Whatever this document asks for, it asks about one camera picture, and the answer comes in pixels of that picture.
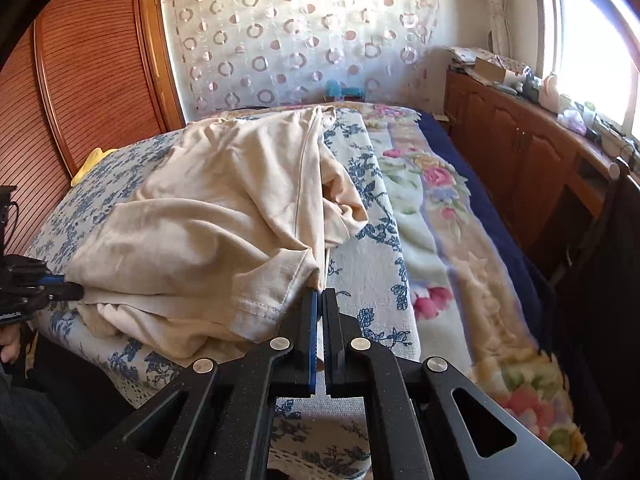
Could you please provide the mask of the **person's left hand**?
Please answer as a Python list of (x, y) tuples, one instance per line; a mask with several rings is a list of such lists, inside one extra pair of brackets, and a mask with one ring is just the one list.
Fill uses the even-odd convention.
[(0, 328), (1, 362), (14, 362), (21, 351), (21, 325), (11, 324)]

